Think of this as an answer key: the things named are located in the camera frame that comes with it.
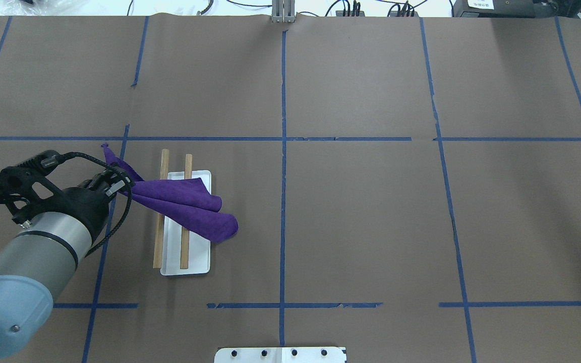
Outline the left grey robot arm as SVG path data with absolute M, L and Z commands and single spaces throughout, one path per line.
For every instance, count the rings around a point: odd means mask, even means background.
M 43 172 L 3 168 L 0 204 L 21 230 L 0 251 L 0 359 L 21 351 L 48 320 L 79 264 L 97 249 L 111 201 L 133 184 L 119 167 L 66 189 Z

